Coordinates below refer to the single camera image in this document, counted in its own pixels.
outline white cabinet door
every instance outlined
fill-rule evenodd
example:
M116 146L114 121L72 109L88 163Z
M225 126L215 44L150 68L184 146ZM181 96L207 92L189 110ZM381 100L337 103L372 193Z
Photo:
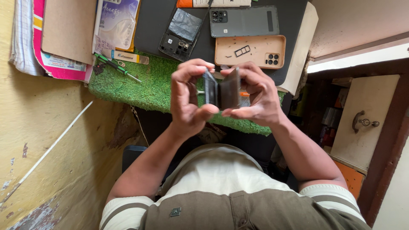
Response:
M361 168L364 173L368 171L399 78L399 75L388 75L352 80L330 153L332 156ZM355 133L352 122L362 110L365 115L359 119L367 118L370 122L378 121L380 124L373 127L357 123L355 127L359 131Z

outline green screwdriver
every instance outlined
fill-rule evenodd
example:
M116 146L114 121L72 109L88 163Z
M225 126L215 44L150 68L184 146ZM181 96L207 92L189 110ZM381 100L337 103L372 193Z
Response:
M139 82L142 82L142 81L139 80L138 78L136 78L136 77L130 75L130 74L128 73L128 71L126 71L126 70L125 70L124 68L122 68L121 66L117 66L117 65L115 65L113 62L111 62L110 60L108 60L108 58L107 58L106 56L104 56L103 54L97 54L97 53L95 53L94 55L97 57L97 59L98 59L99 61L102 61L103 63L106 63L106 64L112 66L113 68L115 68L115 69L118 70L119 72L121 72L121 73L123 73L123 74L125 74L125 75L128 75L128 76L132 77L133 79L135 79L135 80L137 80L137 81L139 81Z

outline door frame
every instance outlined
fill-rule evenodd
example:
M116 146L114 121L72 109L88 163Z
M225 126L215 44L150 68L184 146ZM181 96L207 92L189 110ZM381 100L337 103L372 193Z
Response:
M370 227L373 227L409 136L409 58L325 70L308 75L308 81L316 81L394 74L399 74L400 78L357 200L361 214Z

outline green towel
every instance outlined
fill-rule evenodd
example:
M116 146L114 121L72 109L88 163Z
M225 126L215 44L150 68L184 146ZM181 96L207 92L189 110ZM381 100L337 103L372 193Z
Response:
M92 94L106 101L123 102L146 110L157 110L164 113L170 112L171 74L176 70L179 62L162 57L139 53L149 57L149 65L143 65L124 61L124 67L129 74L139 78L137 82L129 76L123 75L110 66L106 66L104 72L91 75L88 88ZM198 90L203 88L202 81L197 83ZM285 93L279 92L280 103ZM203 104L204 96L198 95L199 105ZM261 127L249 120L235 120L216 114L210 123L220 124L244 133L259 133L268 135L270 128Z

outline hand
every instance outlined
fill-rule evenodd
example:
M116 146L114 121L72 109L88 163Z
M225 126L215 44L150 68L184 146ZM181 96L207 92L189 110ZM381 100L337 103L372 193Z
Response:
M219 109L211 104L198 108L195 84L206 69L214 72L214 64L202 59L192 59L180 64L172 74L172 123L169 127L172 133L184 140L198 134L206 121L219 112Z
M235 67L239 67L239 75L244 80L241 88L250 94L251 104L249 107L226 109L222 116L251 120L260 126L271 127L278 123L284 113L274 81L251 61L222 70L220 73L227 76Z

